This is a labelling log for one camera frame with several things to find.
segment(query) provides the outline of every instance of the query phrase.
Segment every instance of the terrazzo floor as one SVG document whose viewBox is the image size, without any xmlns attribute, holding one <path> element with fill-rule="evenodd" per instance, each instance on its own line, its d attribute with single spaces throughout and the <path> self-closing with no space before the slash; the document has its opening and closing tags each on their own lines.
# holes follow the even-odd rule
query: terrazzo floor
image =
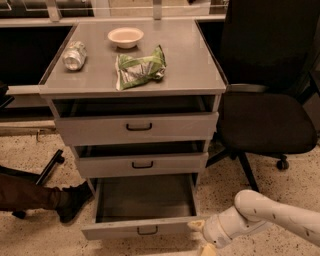
<svg viewBox="0 0 320 256">
<path fill-rule="evenodd" d="M 40 173 L 57 149 L 66 161 L 57 165 L 46 186 L 76 186 L 83 181 L 70 149 L 59 135 L 0 137 L 0 164 Z M 263 194 L 273 200 L 320 212 L 320 148 L 288 157 L 290 168 L 279 172 L 275 160 L 249 155 L 257 183 Z M 247 188 L 246 178 L 237 160 L 228 158 L 200 175 L 197 197 L 200 213 L 221 212 L 232 205 L 234 195 Z M 32 256 L 196 256 L 205 241 L 198 233 L 145 236 L 140 238 L 87 241 L 81 228 L 92 221 L 93 201 L 75 221 L 61 224 L 53 211 L 29 210 L 24 220 L 8 212 L 0 213 L 0 255 Z M 242 236 L 220 249 L 219 256 L 318 256 L 320 248 L 273 226 L 256 235 Z"/>
</svg>

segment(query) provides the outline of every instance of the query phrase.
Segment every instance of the chair armrest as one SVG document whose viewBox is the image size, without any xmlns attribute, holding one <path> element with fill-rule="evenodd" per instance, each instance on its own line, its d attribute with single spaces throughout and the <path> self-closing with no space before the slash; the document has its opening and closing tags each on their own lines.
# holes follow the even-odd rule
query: chair armrest
<svg viewBox="0 0 320 256">
<path fill-rule="evenodd" d="M 269 88 L 261 84 L 229 84 L 228 92 L 265 92 Z"/>
<path fill-rule="evenodd" d="M 320 96 L 320 71 L 310 71 L 310 86 Z"/>
</svg>

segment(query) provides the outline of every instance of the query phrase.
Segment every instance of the aluminum can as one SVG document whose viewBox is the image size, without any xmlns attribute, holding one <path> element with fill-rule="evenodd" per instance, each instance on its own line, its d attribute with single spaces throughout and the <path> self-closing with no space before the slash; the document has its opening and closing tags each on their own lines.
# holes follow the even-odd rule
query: aluminum can
<svg viewBox="0 0 320 256">
<path fill-rule="evenodd" d="M 67 69 L 80 70 L 86 60 L 87 50 L 81 41 L 73 41 L 65 50 L 62 61 Z"/>
</svg>

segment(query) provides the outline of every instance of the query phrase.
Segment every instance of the green snack bag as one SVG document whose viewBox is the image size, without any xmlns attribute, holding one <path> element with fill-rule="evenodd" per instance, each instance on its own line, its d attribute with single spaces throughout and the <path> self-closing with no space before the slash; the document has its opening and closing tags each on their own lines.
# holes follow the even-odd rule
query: green snack bag
<svg viewBox="0 0 320 256">
<path fill-rule="evenodd" d="M 161 80 L 165 69 L 166 61 L 160 45 L 147 57 L 133 58 L 120 54 L 116 60 L 117 89 L 125 90 L 146 84 L 150 80 Z"/>
</svg>

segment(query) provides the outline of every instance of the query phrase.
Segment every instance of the chair base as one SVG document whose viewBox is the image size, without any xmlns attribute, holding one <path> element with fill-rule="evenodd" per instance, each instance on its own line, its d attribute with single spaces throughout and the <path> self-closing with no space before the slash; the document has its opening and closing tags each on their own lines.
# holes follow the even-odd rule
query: chair base
<svg viewBox="0 0 320 256">
<path fill-rule="evenodd" d="M 280 159 L 277 162 L 277 167 L 279 170 L 285 170 L 289 168 L 289 163 L 286 161 L 287 157 L 283 154 L 270 154 L 270 155 L 262 154 L 262 155 Z M 223 151 L 209 158 L 207 161 L 206 167 L 209 167 L 214 163 L 219 162 L 220 160 L 222 160 L 227 156 L 229 156 L 232 160 L 235 160 L 237 157 L 239 158 L 241 166 L 245 172 L 245 175 L 249 181 L 249 184 L 252 190 L 259 192 L 259 188 L 254 178 L 249 160 L 244 152 L 230 152 L 228 149 L 224 149 Z"/>
</svg>

